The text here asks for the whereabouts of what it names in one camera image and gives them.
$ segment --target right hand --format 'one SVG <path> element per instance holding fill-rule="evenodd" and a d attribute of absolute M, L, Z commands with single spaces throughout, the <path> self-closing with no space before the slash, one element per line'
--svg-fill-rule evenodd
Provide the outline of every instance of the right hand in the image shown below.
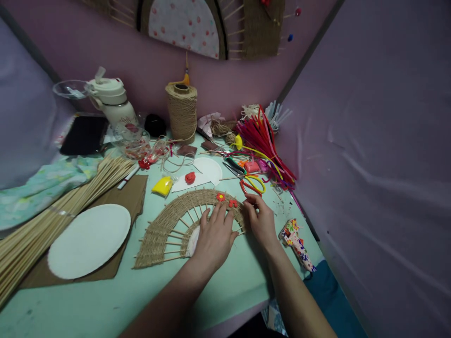
<path fill-rule="evenodd" d="M 249 212 L 250 226 L 257 241 L 268 252 L 280 246 L 274 225 L 274 212 L 258 195 L 245 194 L 244 206 Z"/>

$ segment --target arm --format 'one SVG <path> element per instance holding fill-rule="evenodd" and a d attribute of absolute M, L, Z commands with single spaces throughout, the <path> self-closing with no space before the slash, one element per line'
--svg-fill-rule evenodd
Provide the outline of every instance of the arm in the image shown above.
<path fill-rule="evenodd" d="M 246 198 L 244 205 L 249 212 L 252 232 L 268 260 L 277 302 L 288 335 L 293 338 L 336 337 L 277 239 L 272 210 L 259 196 L 247 194 Z"/>
<path fill-rule="evenodd" d="M 233 241 L 233 211 L 226 216 L 226 207 L 217 204 L 207 223 L 210 209 L 201 217 L 196 250 L 174 278 L 142 310 L 121 334 L 120 338 L 172 337 L 183 318 L 207 285 L 210 278 L 226 261 Z"/>

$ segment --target black phone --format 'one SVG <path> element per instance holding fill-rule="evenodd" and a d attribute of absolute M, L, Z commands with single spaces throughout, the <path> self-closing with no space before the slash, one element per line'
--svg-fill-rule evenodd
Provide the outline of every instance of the black phone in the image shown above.
<path fill-rule="evenodd" d="M 105 117 L 76 117 L 60 153 L 67 156 L 99 153 L 103 149 L 107 127 L 108 120 Z"/>

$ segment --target jute twine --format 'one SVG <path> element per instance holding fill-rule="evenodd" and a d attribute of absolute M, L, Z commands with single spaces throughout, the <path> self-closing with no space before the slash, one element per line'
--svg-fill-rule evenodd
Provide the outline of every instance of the jute twine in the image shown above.
<path fill-rule="evenodd" d="M 182 144 L 193 143 L 197 127 L 197 90 L 184 84 L 169 84 L 166 92 L 172 136 L 184 140 Z"/>
<path fill-rule="evenodd" d="M 180 243 L 180 256 L 185 257 L 189 238 L 191 237 L 193 230 L 199 226 L 200 220 L 195 221 L 186 230 L 185 234 L 182 236 L 182 240 L 169 237 L 169 234 L 174 234 L 172 230 L 188 210 L 190 210 L 191 215 L 195 215 L 192 210 L 193 208 L 199 209 L 199 206 L 202 206 L 202 209 L 205 210 L 205 205 L 209 205 L 211 208 L 217 204 L 218 200 L 216 196 L 218 193 L 219 191 L 213 189 L 199 189 L 187 192 L 169 203 L 147 228 L 133 268 L 142 269 L 163 263 L 164 251 L 167 245 L 166 242 L 168 241 Z M 224 203 L 227 204 L 227 210 L 233 209 L 235 220 L 242 227 L 243 231 L 246 231 L 249 226 L 249 218 L 244 205 L 237 202 L 238 207 L 230 208 L 229 200 L 234 200 L 235 198 L 226 193 L 222 194 L 225 196 Z"/>
<path fill-rule="evenodd" d="M 225 142 L 232 144 L 235 142 L 236 134 L 232 130 L 236 127 L 236 121 L 219 121 L 216 119 L 211 120 L 211 132 L 214 136 L 225 136 Z"/>

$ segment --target pink wall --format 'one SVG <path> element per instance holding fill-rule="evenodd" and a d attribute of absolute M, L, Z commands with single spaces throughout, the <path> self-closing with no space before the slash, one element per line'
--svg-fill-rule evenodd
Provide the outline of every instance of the pink wall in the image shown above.
<path fill-rule="evenodd" d="M 147 38 L 97 14 L 79 0 L 2 0 L 62 79 L 107 76 L 125 83 L 136 111 L 165 116 L 164 87 L 183 78 L 185 50 Z M 287 10 L 297 1 L 287 0 Z M 303 13 L 284 23 L 294 41 L 281 55 L 261 61 L 218 61 L 188 55 L 190 78 L 198 91 L 198 115 L 238 113 L 243 104 L 267 104 L 279 95 L 335 0 L 306 0 Z"/>

